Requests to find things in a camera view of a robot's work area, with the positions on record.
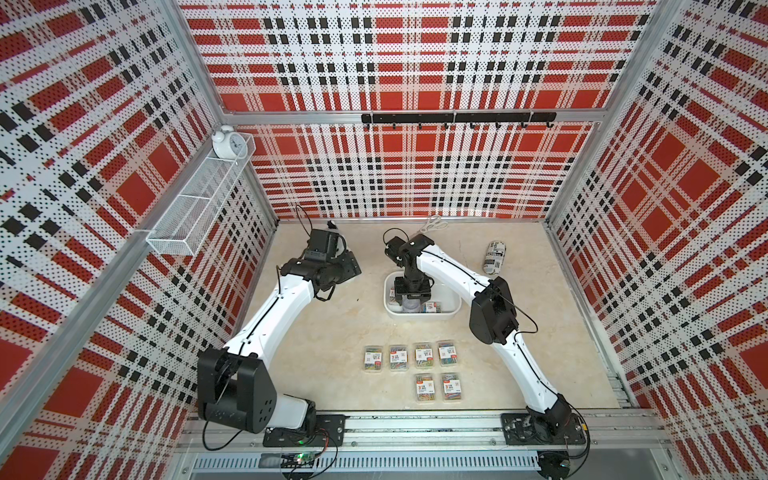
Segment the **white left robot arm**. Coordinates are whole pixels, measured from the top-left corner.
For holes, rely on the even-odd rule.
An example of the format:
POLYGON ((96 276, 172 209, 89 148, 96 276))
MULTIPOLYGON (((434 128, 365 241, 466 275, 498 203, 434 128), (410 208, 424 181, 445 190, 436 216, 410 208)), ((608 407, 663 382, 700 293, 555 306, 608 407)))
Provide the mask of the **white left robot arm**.
POLYGON ((282 429, 313 435, 315 403, 280 394, 269 366, 302 310, 314 301, 330 300, 337 286, 360 274, 343 235, 333 229, 311 230, 302 254, 277 269, 274 289, 242 330, 223 346, 199 354, 200 418, 250 433, 282 429))

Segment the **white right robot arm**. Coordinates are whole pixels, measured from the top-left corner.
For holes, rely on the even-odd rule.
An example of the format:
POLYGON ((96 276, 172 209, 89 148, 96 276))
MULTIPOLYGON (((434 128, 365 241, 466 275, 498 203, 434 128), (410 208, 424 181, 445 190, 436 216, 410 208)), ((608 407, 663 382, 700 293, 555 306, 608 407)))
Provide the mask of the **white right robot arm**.
POLYGON ((418 310, 432 299, 434 283, 445 285, 470 307, 469 329, 481 343, 493 347, 511 372, 532 421, 561 434, 572 406, 549 382, 525 344, 506 280, 470 270, 445 253, 431 238, 418 234, 384 242, 385 255, 403 273, 394 280, 395 301, 405 311, 418 310))

